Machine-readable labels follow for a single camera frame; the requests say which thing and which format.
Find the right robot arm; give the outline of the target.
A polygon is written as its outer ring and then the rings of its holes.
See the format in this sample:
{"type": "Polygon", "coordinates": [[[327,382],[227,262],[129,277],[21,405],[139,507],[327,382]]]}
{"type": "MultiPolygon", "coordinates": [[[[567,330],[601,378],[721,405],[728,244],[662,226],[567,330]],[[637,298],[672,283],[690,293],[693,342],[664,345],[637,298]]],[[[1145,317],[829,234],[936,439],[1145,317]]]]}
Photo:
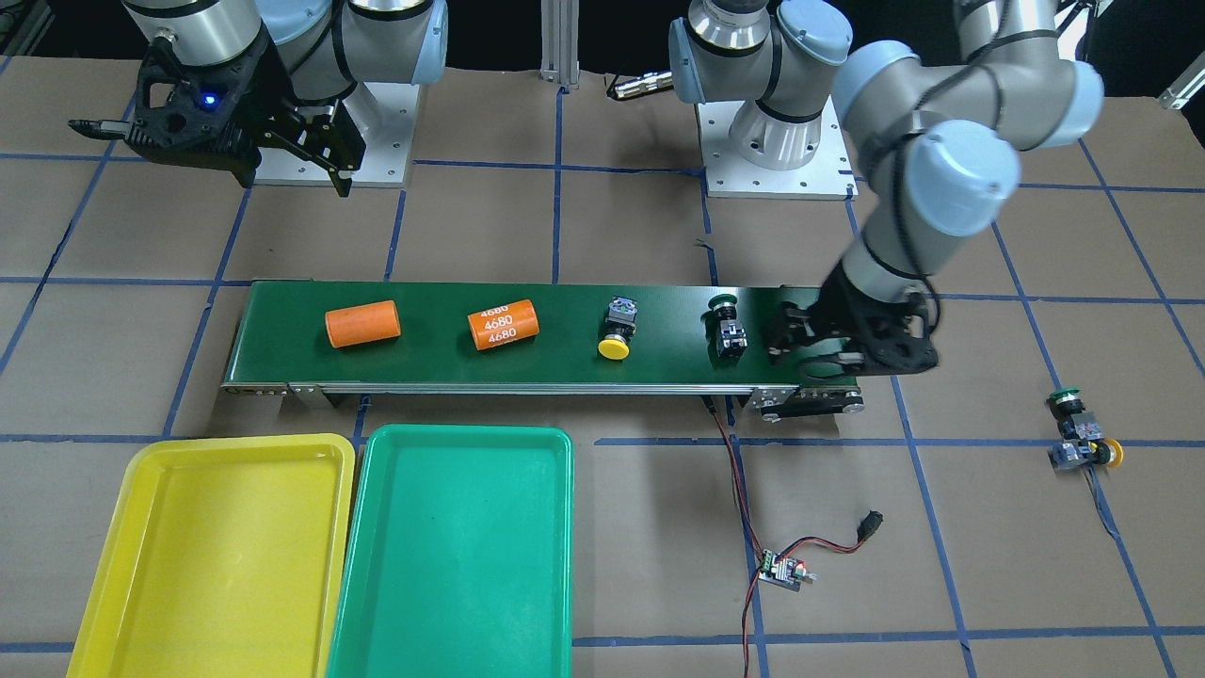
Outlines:
{"type": "Polygon", "coordinates": [[[401,187],[443,1],[127,1],[148,39],[129,120],[80,123],[240,185],[401,187]]]}

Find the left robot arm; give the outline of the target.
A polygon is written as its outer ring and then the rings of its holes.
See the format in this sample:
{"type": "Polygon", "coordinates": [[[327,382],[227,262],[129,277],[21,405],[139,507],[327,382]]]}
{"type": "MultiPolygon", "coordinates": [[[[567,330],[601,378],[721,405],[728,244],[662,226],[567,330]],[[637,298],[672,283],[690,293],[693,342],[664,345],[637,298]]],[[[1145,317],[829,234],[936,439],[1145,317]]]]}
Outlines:
{"type": "Polygon", "coordinates": [[[878,197],[815,302],[769,316],[771,362],[825,344],[803,375],[937,365],[931,279],[1019,187],[1019,152],[1072,143],[1101,114],[1101,75],[1059,55],[1056,13],[1053,1],[956,1],[956,66],[925,66],[899,41],[853,47],[850,20],[827,1],[693,1],[671,23],[682,102],[739,104],[727,157],[762,173],[804,169],[831,107],[878,197]]]}

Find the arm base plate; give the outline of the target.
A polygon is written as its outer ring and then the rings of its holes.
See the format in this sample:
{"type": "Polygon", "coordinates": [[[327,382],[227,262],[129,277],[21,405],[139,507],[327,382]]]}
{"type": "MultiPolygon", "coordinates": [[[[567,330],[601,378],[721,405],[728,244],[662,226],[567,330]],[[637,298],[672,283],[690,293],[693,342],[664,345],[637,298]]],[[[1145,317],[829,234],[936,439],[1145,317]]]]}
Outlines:
{"type": "Polygon", "coordinates": [[[696,117],[711,197],[840,201],[859,194],[831,100],[804,123],[772,119],[754,102],[701,104],[696,117]]]}
{"type": "Polygon", "coordinates": [[[423,93],[410,83],[359,83],[339,104],[298,108],[304,155],[261,149],[254,184],[333,187],[327,160],[345,159],[357,163],[352,187],[404,188],[423,93]]]}

